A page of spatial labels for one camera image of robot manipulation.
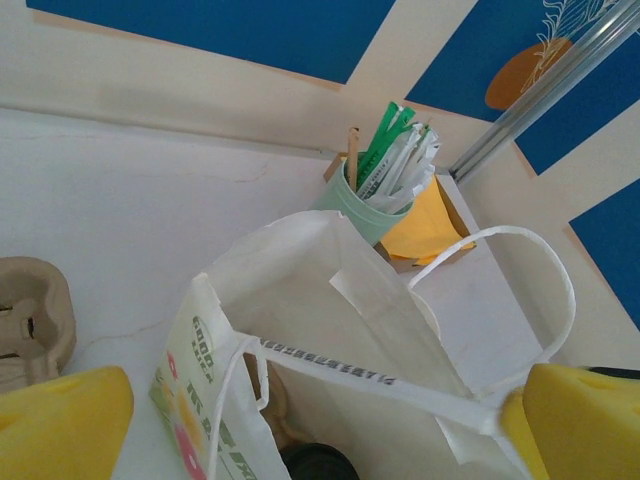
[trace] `blue wall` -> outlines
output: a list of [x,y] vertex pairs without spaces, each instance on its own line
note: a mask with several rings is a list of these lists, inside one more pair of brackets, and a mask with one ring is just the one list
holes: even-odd
[[[485,103],[489,85],[511,58],[539,43],[551,13],[541,0],[479,0],[407,99],[495,121],[503,112]],[[639,99],[640,35],[633,35],[516,142],[540,174]]]
[[640,180],[570,223],[640,329]]
[[45,12],[339,83],[347,82],[393,3],[27,0]]

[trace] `pink flower print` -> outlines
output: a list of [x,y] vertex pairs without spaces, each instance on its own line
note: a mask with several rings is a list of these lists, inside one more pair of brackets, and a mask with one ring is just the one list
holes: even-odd
[[175,380],[178,379],[178,370],[176,369],[176,360],[173,358],[171,352],[167,352],[167,360],[169,361],[169,369],[171,370],[171,375]]
[[200,464],[198,463],[198,456],[196,450],[191,445],[189,435],[184,428],[175,425],[173,431],[178,439],[178,445],[180,445],[180,452],[182,453],[182,461],[187,469],[187,473],[193,480],[207,480],[207,474],[204,472]]

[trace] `white table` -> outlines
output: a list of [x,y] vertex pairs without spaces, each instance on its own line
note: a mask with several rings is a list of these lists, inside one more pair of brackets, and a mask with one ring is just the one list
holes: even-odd
[[[133,386],[114,478],[182,478],[147,389],[186,285],[235,239],[308,208],[329,157],[0,110],[0,255],[42,258],[66,276],[78,342],[65,373],[116,364]],[[417,292],[472,390],[541,350],[483,242]]]

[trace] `green logo on bag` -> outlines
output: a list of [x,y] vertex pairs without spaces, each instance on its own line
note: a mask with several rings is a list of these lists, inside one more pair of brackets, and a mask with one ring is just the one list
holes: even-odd
[[209,383],[213,383],[213,355],[211,348],[211,335],[200,317],[193,317],[193,336],[191,347],[196,361],[207,377]]

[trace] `black lid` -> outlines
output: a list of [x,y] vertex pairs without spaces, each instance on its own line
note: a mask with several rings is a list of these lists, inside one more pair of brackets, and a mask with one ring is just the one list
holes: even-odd
[[347,457],[329,445],[308,443],[280,454],[292,480],[360,480]]

